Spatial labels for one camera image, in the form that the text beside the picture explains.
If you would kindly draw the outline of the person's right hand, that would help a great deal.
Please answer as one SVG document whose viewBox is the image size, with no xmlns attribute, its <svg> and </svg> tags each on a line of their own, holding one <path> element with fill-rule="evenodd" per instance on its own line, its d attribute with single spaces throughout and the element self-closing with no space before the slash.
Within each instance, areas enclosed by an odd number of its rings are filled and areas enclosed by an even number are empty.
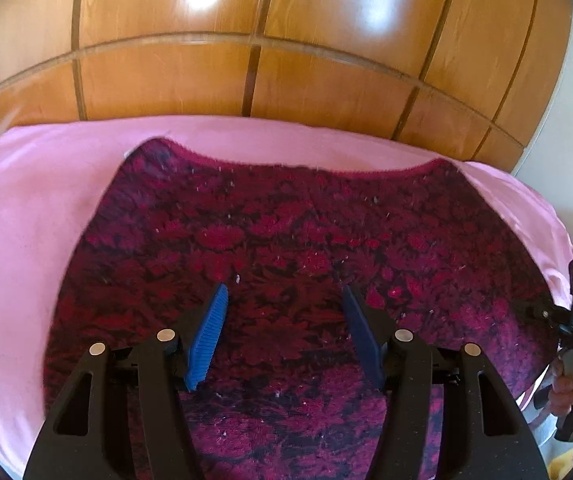
<svg viewBox="0 0 573 480">
<path fill-rule="evenodd" d="M 554 416 L 562 417 L 573 408 L 573 378 L 565 373 L 564 363 L 560 358 L 553 361 L 552 389 L 548 396 L 548 404 Z"/>
</svg>

